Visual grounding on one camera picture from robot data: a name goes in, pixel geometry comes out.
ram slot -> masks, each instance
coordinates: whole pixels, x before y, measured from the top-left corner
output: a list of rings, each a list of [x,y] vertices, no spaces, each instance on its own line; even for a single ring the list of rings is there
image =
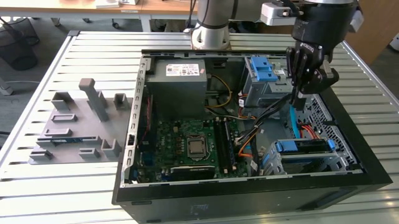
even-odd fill
[[[214,121],[214,132],[217,141],[217,152],[219,160],[219,171],[225,174],[233,169],[229,154],[229,141],[226,135],[225,121],[219,118]]]
[[[229,156],[230,156],[230,167],[233,170],[237,170],[237,159],[235,159],[235,152],[234,152],[234,145],[233,145],[233,137],[229,127],[229,120],[225,118],[225,131],[226,131],[226,137],[227,137],[227,147],[229,147]]]

small circuit board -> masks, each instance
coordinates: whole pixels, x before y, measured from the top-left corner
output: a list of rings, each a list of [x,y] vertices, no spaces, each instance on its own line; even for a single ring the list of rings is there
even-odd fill
[[[245,162],[237,162],[234,169],[225,171],[219,167],[221,159],[214,130],[215,120],[179,120],[159,121],[157,132],[157,151],[143,153],[145,182],[170,181],[171,172],[181,172],[185,167],[209,171],[211,179],[247,176]],[[238,137],[238,124],[235,120],[229,125],[229,139]]]

office chair wheel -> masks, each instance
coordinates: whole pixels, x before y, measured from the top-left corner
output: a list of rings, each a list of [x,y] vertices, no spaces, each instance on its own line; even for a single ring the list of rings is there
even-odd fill
[[[112,26],[114,26],[114,28],[115,28],[115,29],[119,29],[119,28],[121,28],[121,26],[119,26],[119,23],[118,23],[118,22],[112,23]]]

desk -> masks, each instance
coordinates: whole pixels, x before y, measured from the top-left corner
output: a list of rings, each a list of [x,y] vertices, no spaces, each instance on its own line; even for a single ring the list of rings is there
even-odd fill
[[[231,34],[230,38],[234,50],[285,50],[295,43],[289,35]],[[142,49],[190,49],[190,36],[182,33],[80,32],[79,36],[67,37],[0,150],[0,223],[135,223],[125,210],[111,204],[118,162],[30,165],[27,161],[54,110],[50,100],[55,91],[68,91],[76,98],[86,97],[78,87],[79,81],[94,78],[96,89],[106,97],[116,92],[133,97]],[[203,222],[398,223],[399,103],[347,43],[337,46],[333,67],[341,73],[333,90],[394,183],[325,210]]]
[[[187,0],[141,0],[138,5],[99,9],[95,0],[3,0],[0,3],[2,16],[139,19],[143,32],[151,32],[151,19],[186,20],[189,14]]]

motherboard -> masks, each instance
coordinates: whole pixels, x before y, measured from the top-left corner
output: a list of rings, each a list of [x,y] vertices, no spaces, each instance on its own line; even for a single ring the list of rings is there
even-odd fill
[[[203,179],[247,176],[246,162],[234,160],[238,135],[235,120],[159,121],[157,150],[143,153],[143,181],[166,182],[174,176],[178,177],[174,181],[183,181],[193,179],[193,175],[194,179],[199,175],[205,175]]]

